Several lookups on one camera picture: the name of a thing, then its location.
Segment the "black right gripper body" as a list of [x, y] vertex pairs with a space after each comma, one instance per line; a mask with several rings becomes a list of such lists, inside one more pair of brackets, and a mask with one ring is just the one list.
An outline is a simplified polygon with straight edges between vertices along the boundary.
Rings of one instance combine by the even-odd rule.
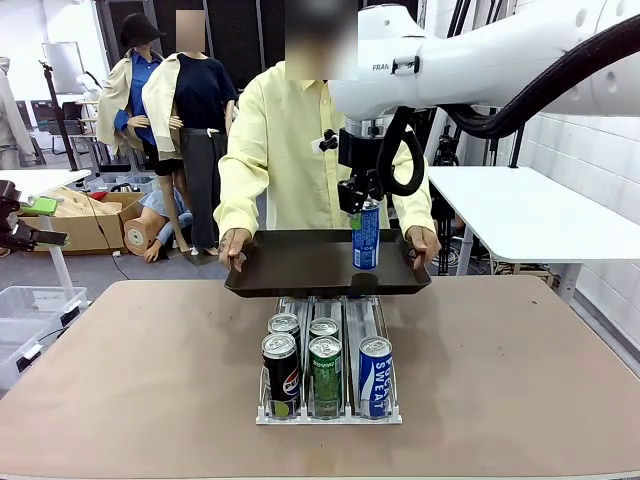
[[361, 138], [348, 133], [345, 128], [341, 128], [338, 163], [355, 171], [375, 169], [382, 142], [381, 136]]

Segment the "person's right hand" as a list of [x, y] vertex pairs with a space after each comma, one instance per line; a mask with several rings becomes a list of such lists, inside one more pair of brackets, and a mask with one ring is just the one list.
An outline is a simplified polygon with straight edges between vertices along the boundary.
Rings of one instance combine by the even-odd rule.
[[231, 228], [224, 232], [219, 240], [219, 261], [228, 270], [242, 271], [245, 259], [243, 248], [250, 244], [254, 230]]

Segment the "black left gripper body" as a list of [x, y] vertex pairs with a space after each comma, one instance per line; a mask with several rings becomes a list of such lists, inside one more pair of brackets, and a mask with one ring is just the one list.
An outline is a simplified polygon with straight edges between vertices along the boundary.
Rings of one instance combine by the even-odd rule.
[[19, 250], [22, 245], [14, 236], [17, 227], [16, 213], [20, 210], [20, 195], [13, 182], [1, 181], [1, 247], [10, 250]]

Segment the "person's left hand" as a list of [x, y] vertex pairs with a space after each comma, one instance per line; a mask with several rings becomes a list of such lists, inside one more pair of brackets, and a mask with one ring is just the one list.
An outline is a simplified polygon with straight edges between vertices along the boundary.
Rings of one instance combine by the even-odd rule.
[[416, 251], [414, 270], [428, 266], [441, 249], [437, 235], [426, 227], [411, 226], [406, 232], [406, 239]]

